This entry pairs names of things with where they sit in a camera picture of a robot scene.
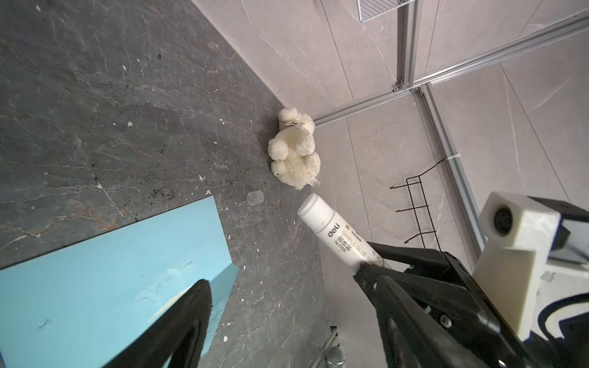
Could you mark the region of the white plush teddy bear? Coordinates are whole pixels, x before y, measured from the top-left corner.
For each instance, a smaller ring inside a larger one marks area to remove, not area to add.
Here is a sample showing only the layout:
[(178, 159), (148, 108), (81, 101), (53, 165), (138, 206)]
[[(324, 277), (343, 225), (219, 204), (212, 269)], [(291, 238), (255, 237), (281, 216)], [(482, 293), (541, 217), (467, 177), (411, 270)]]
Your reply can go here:
[(315, 151), (314, 130), (311, 116), (294, 107), (283, 108), (279, 111), (279, 132), (268, 142), (272, 174), (296, 190), (320, 185), (321, 159)]

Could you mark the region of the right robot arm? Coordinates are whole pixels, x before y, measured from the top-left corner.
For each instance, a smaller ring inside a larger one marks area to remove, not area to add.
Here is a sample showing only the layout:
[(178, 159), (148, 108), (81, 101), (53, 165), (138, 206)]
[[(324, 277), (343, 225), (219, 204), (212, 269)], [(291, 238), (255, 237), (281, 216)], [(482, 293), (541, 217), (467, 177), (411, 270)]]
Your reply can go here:
[(586, 367), (588, 315), (546, 328), (555, 312), (584, 304), (587, 294), (566, 297), (538, 316), (542, 334), (516, 335), (462, 263), (448, 252), (378, 244), (404, 272), (363, 263), (354, 276), (376, 310), (389, 367)]

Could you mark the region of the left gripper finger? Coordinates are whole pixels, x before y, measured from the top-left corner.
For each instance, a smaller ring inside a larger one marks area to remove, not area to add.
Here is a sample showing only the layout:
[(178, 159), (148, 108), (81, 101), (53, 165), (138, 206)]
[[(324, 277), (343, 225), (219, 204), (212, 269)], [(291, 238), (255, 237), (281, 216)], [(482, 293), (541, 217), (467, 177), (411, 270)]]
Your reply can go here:
[(196, 367), (213, 308), (210, 283), (196, 282), (106, 367)]

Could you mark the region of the clear glue stick cap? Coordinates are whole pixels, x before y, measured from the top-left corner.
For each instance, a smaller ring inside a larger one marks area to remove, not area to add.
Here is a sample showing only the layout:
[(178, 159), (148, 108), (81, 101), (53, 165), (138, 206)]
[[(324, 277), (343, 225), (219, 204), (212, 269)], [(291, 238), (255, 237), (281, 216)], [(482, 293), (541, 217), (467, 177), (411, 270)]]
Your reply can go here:
[(265, 201), (265, 195), (262, 190), (256, 190), (248, 193), (246, 202), (249, 205), (260, 205)]

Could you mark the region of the light blue envelope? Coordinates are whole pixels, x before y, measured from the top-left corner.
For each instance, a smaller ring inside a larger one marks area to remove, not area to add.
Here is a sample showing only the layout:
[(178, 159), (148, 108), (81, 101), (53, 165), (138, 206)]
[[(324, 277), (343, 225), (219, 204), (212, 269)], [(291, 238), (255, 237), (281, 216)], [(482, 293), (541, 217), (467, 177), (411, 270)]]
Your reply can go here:
[(196, 282), (213, 308), (208, 351), (238, 274), (213, 197), (1, 272), (7, 367), (101, 367)]

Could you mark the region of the white glue stick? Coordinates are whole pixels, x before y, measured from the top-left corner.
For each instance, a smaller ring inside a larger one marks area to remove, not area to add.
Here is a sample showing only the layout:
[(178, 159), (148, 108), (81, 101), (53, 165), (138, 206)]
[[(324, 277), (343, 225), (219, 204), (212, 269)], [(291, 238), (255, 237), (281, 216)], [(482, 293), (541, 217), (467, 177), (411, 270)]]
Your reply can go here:
[(363, 263), (385, 266), (376, 250), (317, 194), (311, 193), (305, 199), (298, 216), (353, 272)]

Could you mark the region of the glitter pink microphone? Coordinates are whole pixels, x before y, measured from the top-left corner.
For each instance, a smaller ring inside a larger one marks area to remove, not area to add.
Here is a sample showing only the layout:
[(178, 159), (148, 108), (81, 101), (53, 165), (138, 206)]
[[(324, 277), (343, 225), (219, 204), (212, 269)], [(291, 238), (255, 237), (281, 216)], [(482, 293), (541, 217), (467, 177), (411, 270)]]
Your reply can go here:
[(345, 356), (338, 346), (330, 347), (327, 351), (326, 368), (345, 368)]

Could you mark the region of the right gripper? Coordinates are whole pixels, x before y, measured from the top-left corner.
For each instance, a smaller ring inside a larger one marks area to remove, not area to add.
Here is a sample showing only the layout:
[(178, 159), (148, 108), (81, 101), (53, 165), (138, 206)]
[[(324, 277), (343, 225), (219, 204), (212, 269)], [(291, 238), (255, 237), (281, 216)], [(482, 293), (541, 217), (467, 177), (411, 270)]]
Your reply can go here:
[(439, 323), (391, 270), (363, 263), (354, 280), (374, 306), (389, 367), (552, 366), (546, 346), (522, 341), (456, 258), (429, 248), (368, 244), (383, 259), (427, 278), (423, 304)]

